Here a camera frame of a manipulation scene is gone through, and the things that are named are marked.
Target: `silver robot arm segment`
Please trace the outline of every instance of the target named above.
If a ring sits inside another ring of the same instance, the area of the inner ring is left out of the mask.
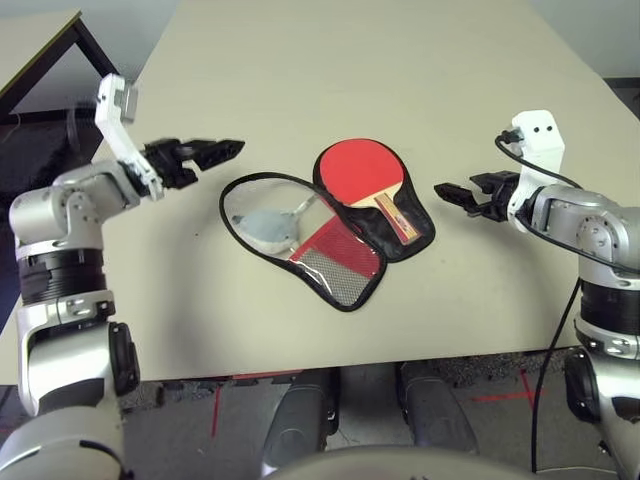
[[[138,385],[139,369],[127,325],[109,321],[102,224],[141,198],[161,200],[166,188],[196,182],[183,162],[207,170],[244,146],[163,139],[139,152],[121,123],[132,120],[136,97],[121,77],[100,84],[96,125],[118,161],[65,173],[11,206],[22,296],[18,390],[36,418],[3,445],[0,480],[130,478],[118,397]]]
[[[579,257],[584,348],[565,359],[567,403],[600,431],[623,479],[640,478],[640,207],[552,185],[535,196],[530,226]]]
[[[472,176],[490,199],[478,203],[470,190],[452,183],[435,191],[469,216],[508,221],[579,255],[582,298],[574,326],[583,348],[565,360],[567,403],[599,429],[620,477],[638,480],[640,207],[622,207],[559,175],[564,142],[546,110],[518,114],[496,145],[524,166],[520,174]]]

